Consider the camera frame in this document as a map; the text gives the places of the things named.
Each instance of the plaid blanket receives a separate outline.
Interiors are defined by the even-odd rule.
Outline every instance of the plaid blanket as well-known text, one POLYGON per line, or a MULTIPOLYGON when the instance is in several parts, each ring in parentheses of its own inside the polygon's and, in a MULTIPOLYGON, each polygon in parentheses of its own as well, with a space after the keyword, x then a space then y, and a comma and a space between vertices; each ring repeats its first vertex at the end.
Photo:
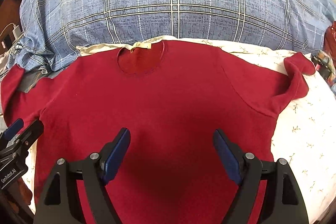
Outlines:
POLYGON ((21 49, 8 59, 57 71, 76 46, 173 35, 317 52, 336 17, 333 0, 23 0, 21 49))

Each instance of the white cable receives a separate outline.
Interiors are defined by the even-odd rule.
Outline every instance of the white cable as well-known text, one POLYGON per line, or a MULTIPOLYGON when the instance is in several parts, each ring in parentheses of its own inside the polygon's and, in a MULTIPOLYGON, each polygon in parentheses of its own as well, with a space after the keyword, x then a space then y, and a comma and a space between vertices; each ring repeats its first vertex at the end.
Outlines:
POLYGON ((0 37, 2 36, 3 32, 6 30, 6 28, 10 25, 13 24, 14 28, 16 27, 16 25, 14 23, 9 23, 1 32, 0 37))

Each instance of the white floral sheet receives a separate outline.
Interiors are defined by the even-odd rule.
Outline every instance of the white floral sheet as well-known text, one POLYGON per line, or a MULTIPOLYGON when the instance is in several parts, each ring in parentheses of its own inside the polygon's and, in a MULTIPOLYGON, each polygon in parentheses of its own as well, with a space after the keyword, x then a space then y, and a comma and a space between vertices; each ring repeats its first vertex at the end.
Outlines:
MULTIPOLYGON (((152 43, 161 40, 181 40, 220 47, 247 62, 284 74, 286 71, 283 59, 295 53, 287 50, 272 51, 266 47, 237 42, 176 39, 171 36, 137 42, 133 47, 150 48, 152 43)), ((120 47, 130 45, 100 44, 78 49, 81 55, 85 56, 120 47)), ((309 221, 313 223, 336 196, 336 165, 333 161, 336 141, 334 119, 336 99, 318 72, 312 76, 305 75, 304 78, 309 86, 308 95, 292 101, 279 115, 271 151, 275 160, 282 157, 289 162, 300 186, 309 221)), ((33 190, 36 146, 33 146, 30 152, 26 161, 30 169, 24 180, 33 190)))

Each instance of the screw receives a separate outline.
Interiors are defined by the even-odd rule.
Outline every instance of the screw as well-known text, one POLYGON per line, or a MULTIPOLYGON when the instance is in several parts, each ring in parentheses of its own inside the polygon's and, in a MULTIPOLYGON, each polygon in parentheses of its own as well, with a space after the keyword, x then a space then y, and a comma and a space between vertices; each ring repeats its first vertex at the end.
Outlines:
POLYGON ((279 162, 282 164, 282 165, 286 165, 287 164, 287 161, 285 159, 279 159, 279 162))
POLYGON ((58 165, 62 165, 63 163, 65 163, 65 159, 63 159, 63 158, 60 158, 60 159, 57 161, 57 164, 58 164, 58 165))
POLYGON ((92 153, 92 154, 90 155, 90 159, 92 159, 92 160, 98 159, 98 157, 99 157, 99 154, 98 154, 98 153, 92 153))
POLYGON ((245 157, 248 158, 249 160, 254 159, 254 155, 252 153, 250 153, 250 152, 246 153, 245 157))

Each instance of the red fabric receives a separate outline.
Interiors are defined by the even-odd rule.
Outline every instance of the red fabric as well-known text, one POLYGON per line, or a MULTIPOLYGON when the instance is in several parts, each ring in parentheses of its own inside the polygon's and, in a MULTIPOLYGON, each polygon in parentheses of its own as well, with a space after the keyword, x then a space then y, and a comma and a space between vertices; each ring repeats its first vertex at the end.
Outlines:
MULTIPOLYGON (((44 124, 37 200, 57 159, 83 159, 120 128, 130 130, 129 150, 106 187, 124 224, 221 223, 237 186, 213 148, 214 130, 223 129, 259 159, 273 160, 270 144, 278 114, 307 94, 301 73, 315 72, 301 53, 285 58, 287 77, 219 48, 181 41, 119 55, 107 51, 79 57, 28 94, 13 92, 23 71, 14 66, 1 84, 1 100, 7 124, 18 117, 39 117, 44 124), (143 54, 149 62, 156 60, 153 64, 160 56, 159 64, 148 68, 143 54), (141 72, 134 73, 137 67, 141 72)), ((250 223, 258 219, 264 189, 263 184, 250 223)), ((83 183, 79 191, 87 223, 94 223, 83 183)))
POLYGON ((334 66, 336 66, 336 21, 325 32, 324 50, 331 56, 334 66))

